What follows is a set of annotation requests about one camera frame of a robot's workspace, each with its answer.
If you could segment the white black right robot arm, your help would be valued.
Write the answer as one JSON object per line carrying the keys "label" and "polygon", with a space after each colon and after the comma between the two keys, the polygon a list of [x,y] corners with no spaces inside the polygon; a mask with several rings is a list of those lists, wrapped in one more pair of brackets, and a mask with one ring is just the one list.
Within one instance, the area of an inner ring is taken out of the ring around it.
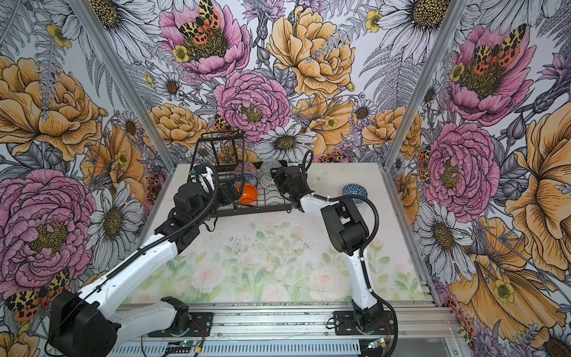
{"label": "white black right robot arm", "polygon": [[278,191],[294,209],[319,213],[333,248],[346,255],[352,306],[358,329],[371,333],[394,308],[373,289],[368,272],[367,247],[379,231],[380,216],[366,196],[355,194],[329,197],[310,189],[307,166],[272,169]]}

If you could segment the blue floral ceramic bowl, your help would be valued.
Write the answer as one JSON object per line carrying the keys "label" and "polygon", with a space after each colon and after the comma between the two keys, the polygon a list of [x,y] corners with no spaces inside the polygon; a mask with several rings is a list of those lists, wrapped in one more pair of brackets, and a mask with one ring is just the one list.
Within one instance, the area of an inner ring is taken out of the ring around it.
{"label": "blue floral ceramic bowl", "polygon": [[258,178],[252,173],[244,173],[245,181],[254,187],[258,186]]}

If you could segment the dark blue patterned bowl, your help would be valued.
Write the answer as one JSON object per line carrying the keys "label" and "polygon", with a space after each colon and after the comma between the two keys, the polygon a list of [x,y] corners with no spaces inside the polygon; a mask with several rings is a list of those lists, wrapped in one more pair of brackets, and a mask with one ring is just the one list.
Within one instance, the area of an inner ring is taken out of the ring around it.
{"label": "dark blue patterned bowl", "polygon": [[355,183],[346,184],[342,189],[343,196],[356,196],[356,198],[352,198],[355,204],[360,205],[363,202],[363,198],[368,198],[367,190]]}

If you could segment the white brown lattice bowl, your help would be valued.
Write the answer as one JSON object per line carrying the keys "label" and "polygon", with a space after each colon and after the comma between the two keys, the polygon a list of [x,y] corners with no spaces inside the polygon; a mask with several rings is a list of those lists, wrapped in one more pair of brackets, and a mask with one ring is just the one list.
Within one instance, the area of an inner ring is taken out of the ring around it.
{"label": "white brown lattice bowl", "polygon": [[260,176],[259,183],[261,184],[262,188],[264,188],[265,190],[276,190],[277,189],[277,185],[276,185],[274,179],[272,178],[272,174],[269,171],[263,173]]}

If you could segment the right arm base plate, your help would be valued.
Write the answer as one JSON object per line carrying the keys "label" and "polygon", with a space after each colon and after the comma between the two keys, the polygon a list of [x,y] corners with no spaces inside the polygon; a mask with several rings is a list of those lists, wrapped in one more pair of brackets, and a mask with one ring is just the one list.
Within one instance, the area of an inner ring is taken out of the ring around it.
{"label": "right arm base plate", "polygon": [[334,311],[332,318],[337,336],[388,336],[394,334],[397,328],[396,319],[390,312],[385,312],[385,315],[378,322],[364,329],[358,327],[353,311]]}

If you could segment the red patterned ceramic bowl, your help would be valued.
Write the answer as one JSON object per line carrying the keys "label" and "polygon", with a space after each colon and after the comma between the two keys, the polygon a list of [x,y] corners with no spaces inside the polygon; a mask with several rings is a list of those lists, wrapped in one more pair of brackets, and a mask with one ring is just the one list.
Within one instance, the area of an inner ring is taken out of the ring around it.
{"label": "red patterned ceramic bowl", "polygon": [[250,173],[254,176],[258,176],[258,169],[256,166],[251,162],[240,163],[236,166],[233,173],[235,175],[242,175],[246,173]]}

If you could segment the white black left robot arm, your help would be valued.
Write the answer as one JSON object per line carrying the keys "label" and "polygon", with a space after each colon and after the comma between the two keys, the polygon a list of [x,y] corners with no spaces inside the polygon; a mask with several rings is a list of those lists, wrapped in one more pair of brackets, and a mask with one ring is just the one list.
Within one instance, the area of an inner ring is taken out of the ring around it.
{"label": "white black left robot arm", "polygon": [[144,245],[102,278],[54,299],[48,343],[60,356],[107,356],[115,346],[150,333],[184,335],[192,324],[189,306],[175,297],[123,314],[117,308],[158,268],[180,255],[222,206],[241,196],[232,181],[207,174],[183,184],[167,220]]}

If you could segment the green patterned ceramic bowl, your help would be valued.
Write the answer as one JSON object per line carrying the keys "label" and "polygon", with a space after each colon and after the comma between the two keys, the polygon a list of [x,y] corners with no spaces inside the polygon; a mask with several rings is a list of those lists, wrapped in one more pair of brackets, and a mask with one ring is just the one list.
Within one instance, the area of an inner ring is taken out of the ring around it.
{"label": "green patterned ceramic bowl", "polygon": [[282,164],[278,160],[265,161],[260,165],[261,174],[267,173],[272,169],[280,169]]}

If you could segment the orange plastic bowl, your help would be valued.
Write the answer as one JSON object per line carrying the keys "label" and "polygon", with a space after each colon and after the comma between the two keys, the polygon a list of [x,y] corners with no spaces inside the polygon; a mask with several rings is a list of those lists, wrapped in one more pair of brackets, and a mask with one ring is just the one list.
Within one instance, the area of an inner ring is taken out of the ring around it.
{"label": "orange plastic bowl", "polygon": [[238,184],[236,189],[242,194],[242,196],[237,200],[238,203],[250,205],[257,201],[258,190],[253,184]]}

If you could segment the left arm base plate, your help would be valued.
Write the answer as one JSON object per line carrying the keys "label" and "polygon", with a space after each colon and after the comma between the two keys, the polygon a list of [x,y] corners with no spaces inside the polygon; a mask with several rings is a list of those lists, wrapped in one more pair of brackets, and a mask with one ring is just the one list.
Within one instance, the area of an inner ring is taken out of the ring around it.
{"label": "left arm base plate", "polygon": [[213,326],[214,314],[212,312],[190,312],[188,336],[209,337]]}

